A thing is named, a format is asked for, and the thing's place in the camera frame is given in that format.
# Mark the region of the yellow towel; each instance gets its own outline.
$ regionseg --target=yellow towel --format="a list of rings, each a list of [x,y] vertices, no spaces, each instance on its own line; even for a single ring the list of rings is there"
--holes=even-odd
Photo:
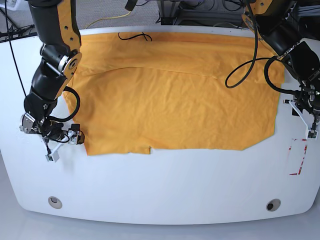
[[[244,150],[274,134],[279,94],[265,82],[266,61],[258,61],[240,86],[225,87],[226,76],[252,59],[252,38],[149,34],[153,42],[120,40],[117,33],[82,37],[83,58],[69,86],[81,98],[73,120],[81,124],[88,155],[149,154],[150,148]],[[271,56],[260,44],[258,57]],[[275,63],[269,72],[273,83],[284,82],[283,66]],[[64,97],[72,112],[75,98]]]

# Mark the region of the table surface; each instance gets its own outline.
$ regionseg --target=table surface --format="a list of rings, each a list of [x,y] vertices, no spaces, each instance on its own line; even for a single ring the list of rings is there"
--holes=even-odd
[[[247,30],[198,26],[100,28],[81,34],[142,31],[252,37]],[[320,53],[317,41],[307,42]],[[28,91],[41,59],[41,42],[30,37],[12,44]],[[88,157],[83,145],[66,145],[59,150],[57,163],[47,162],[39,136],[19,130],[24,95],[9,44],[0,44],[0,52],[0,149],[17,201],[26,210],[103,222],[194,225],[300,214],[315,200],[320,186],[319,143],[302,141],[304,124],[282,104],[288,96],[280,96],[275,135],[244,151],[153,149],[151,155]],[[283,87],[297,86],[286,72]],[[68,115],[62,97],[54,115]],[[290,175],[299,170],[306,145],[301,174]],[[289,147],[293,154],[288,154]],[[62,201],[61,209],[48,204],[51,196]],[[280,199],[281,206],[269,212],[266,205],[273,199]]]

